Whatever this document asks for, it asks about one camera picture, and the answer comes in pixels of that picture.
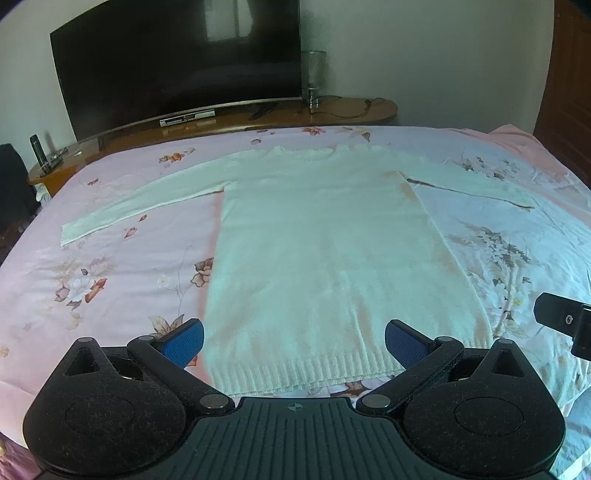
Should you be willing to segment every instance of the wooden cabinet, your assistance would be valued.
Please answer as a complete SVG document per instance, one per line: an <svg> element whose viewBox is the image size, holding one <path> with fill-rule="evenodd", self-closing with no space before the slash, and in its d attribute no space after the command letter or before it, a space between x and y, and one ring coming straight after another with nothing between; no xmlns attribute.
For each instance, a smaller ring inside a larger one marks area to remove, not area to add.
<svg viewBox="0 0 591 480"><path fill-rule="evenodd" d="M556 0L548 80L534 135L591 186L591 20Z"/></svg>
<svg viewBox="0 0 591 480"><path fill-rule="evenodd" d="M319 107L314 112L310 112L300 101L281 102L263 117L250 120L257 108L242 106L222 109L215 117L172 127L162 128L158 121L149 121L111 132L70 146L70 155L48 175L43 175L39 166L33 167L29 172L29 183L45 184L49 194L54 196L84 166L112 153L131 148L183 138L262 128L385 124L392 121L398 113L396 104L383 98L326 97L321 99Z"/></svg>

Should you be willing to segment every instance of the ribbed hem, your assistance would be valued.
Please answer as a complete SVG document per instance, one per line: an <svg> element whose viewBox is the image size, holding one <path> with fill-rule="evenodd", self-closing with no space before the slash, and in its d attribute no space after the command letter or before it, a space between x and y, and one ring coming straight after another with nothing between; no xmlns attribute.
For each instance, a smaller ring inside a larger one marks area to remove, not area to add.
<svg viewBox="0 0 591 480"><path fill-rule="evenodd" d="M383 351L338 352L272 365L206 365L212 387L230 397L314 388L354 380L397 375L402 366Z"/></svg>

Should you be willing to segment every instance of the tv stand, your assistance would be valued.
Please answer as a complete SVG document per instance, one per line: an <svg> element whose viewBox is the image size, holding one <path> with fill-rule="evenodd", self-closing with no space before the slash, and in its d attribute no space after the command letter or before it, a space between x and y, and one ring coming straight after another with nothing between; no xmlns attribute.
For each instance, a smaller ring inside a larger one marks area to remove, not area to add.
<svg viewBox="0 0 591 480"><path fill-rule="evenodd" d="M264 104L252 119L252 105L220 108L216 116L160 127L158 120L145 121L90 140L69 145L70 155L61 165L45 175L35 165L28 176L29 184L43 183L54 196L74 174L100 158L132 148L146 147L183 138L243 132L265 128L313 127L321 125L383 125L396 117L398 107L391 100L325 97L318 111L310 113L300 100Z"/></svg>
<svg viewBox="0 0 591 480"><path fill-rule="evenodd" d="M269 112L272 112L273 110L275 110L275 108L277 108L277 105L279 105L279 102L262 103L259 106L258 110L256 112L254 112L250 117L248 117L248 119L251 122L254 120L259 120L259 118L262 118L266 114L268 114Z"/></svg>

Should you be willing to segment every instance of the wall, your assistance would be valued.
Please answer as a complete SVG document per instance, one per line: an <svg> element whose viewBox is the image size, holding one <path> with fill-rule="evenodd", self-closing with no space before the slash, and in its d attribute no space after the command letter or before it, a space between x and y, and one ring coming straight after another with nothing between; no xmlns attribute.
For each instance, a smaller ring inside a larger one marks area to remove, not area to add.
<svg viewBox="0 0 591 480"><path fill-rule="evenodd" d="M76 140L53 63L49 34L104 0L24 0L0 21L0 144L11 143L30 168L29 137L45 152Z"/></svg>
<svg viewBox="0 0 591 480"><path fill-rule="evenodd" d="M330 90L394 100L405 125L532 132L550 60L553 0L301 0Z"/></svg>
<svg viewBox="0 0 591 480"><path fill-rule="evenodd" d="M0 143L74 141L49 33L103 0L24 0L0 22ZM533 131L553 0L301 0L304 48L329 53L330 93L382 96L406 125Z"/></svg>

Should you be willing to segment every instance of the wooden door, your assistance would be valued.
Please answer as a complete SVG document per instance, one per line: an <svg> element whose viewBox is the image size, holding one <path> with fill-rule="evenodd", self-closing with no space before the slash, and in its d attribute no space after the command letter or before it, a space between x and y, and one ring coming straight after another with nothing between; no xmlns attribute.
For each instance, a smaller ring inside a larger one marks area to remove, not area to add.
<svg viewBox="0 0 591 480"><path fill-rule="evenodd" d="M548 80L534 135L591 186L591 20L556 0Z"/></svg>

